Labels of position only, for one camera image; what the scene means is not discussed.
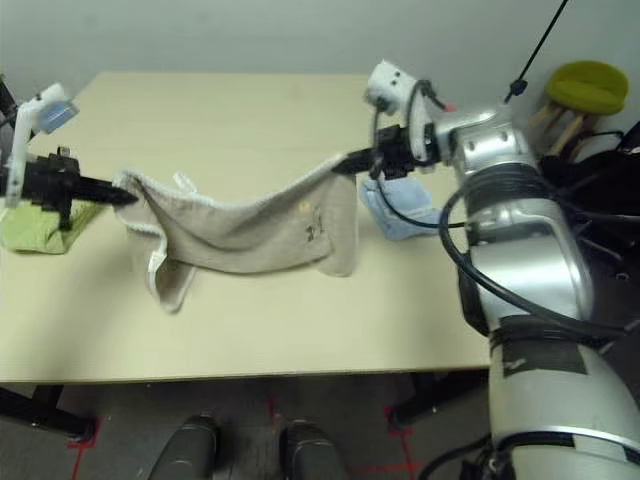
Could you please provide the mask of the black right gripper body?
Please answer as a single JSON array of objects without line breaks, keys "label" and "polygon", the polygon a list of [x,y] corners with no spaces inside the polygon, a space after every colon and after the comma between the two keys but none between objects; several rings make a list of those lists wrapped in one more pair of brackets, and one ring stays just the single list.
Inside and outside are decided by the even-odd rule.
[{"label": "black right gripper body", "polygon": [[419,167],[405,127],[392,125],[373,130],[373,178],[404,178]]}]

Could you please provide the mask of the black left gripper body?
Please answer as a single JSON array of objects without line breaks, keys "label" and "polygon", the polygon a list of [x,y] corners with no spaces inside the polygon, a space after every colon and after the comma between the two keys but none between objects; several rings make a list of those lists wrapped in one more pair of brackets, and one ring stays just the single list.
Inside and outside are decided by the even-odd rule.
[{"label": "black left gripper body", "polygon": [[58,147],[55,153],[26,164],[22,198],[45,212],[57,213],[59,229],[70,230],[79,180],[79,162],[71,157],[68,147]]}]

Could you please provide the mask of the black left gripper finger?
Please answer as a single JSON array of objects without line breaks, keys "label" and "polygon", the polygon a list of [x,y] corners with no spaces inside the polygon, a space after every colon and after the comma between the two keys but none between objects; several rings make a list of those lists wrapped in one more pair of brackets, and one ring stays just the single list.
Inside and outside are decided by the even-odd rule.
[{"label": "black left gripper finger", "polygon": [[137,196],[125,190],[83,193],[79,195],[79,199],[98,204],[110,205],[130,205],[138,201]]},{"label": "black left gripper finger", "polygon": [[81,176],[77,180],[78,198],[133,198],[134,195],[105,180]]}]

